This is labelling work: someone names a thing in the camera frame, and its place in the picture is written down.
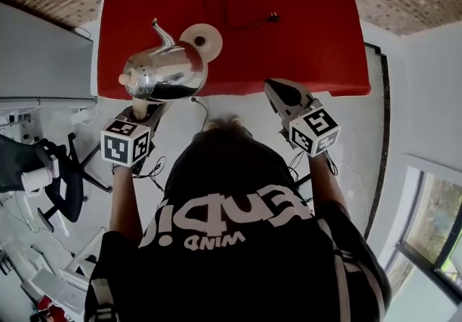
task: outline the red tablecloth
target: red tablecloth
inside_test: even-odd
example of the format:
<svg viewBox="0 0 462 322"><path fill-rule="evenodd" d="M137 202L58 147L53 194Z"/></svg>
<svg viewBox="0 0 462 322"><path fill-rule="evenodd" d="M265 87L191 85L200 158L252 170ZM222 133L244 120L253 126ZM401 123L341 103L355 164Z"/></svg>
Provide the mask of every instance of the red tablecloth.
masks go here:
<svg viewBox="0 0 462 322"><path fill-rule="evenodd" d="M233 30L277 12L281 21ZM130 99L118 84L127 59L160 45L153 18L175 39L209 23L223 49L209 64L201 95L263 90L268 77L293 79L334 96L370 92L365 47L354 0L104 0L98 53L98 94Z"/></svg>

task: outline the office chair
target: office chair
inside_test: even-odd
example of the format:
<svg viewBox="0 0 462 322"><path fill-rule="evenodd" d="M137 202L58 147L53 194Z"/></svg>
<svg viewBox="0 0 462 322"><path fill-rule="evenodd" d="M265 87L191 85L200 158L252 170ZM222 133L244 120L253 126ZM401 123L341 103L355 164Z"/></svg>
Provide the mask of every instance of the office chair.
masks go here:
<svg viewBox="0 0 462 322"><path fill-rule="evenodd" d="M76 222L79 218L82 204L87 200L84 196L83 180L105 192L112 192L112 187L104 186L85 172L85 166L100 150L98 144L82 161L79 162L74 147L75 134L69 134L69 155L66 154L66 146L56 146L47 139L40 140L37 144L26 145L16 142L8 137L0 135L0 192L23 191L21 175L26 172L47 167L51 169L54 156L58 160L59 177L54 178L50 185L45 187L45 193L53 203L51 209L43 213L38 209L38 216L51 232L54 227L50 218L60 211L69 221Z"/></svg>

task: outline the silver kettle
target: silver kettle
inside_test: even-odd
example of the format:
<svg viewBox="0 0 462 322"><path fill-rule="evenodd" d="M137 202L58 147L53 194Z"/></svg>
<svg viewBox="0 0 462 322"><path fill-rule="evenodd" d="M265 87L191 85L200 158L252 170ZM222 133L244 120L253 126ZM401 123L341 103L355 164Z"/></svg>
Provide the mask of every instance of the silver kettle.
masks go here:
<svg viewBox="0 0 462 322"><path fill-rule="evenodd" d="M205 84L207 62L190 43L176 43L157 19L152 27L162 45L131 56L119 82L131 96L155 103L195 95Z"/></svg>

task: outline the white mug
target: white mug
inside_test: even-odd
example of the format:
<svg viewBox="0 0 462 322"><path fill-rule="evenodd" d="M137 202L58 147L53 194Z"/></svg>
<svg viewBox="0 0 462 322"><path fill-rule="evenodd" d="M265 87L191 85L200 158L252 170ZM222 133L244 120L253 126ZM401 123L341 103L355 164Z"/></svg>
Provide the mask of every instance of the white mug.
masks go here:
<svg viewBox="0 0 462 322"><path fill-rule="evenodd" d="M21 181L27 197L32 198L39 196L43 188L53 181L53 174L48 168L43 167L32 172L23 173Z"/></svg>

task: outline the forearm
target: forearm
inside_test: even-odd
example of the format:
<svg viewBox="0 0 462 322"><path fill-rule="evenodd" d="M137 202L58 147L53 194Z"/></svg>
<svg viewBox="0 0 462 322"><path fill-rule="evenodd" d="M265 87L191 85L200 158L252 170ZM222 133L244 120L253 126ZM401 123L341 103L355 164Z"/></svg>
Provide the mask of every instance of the forearm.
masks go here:
<svg viewBox="0 0 462 322"><path fill-rule="evenodd" d="M143 237L131 168L119 166L114 170L109 230L121 233L135 246L140 244Z"/></svg>
<svg viewBox="0 0 462 322"><path fill-rule="evenodd" d="M326 155L319 154L317 157L309 157L308 161L310 162L315 212L330 201L340 203L347 210L347 203L340 191L337 180L327 165Z"/></svg>

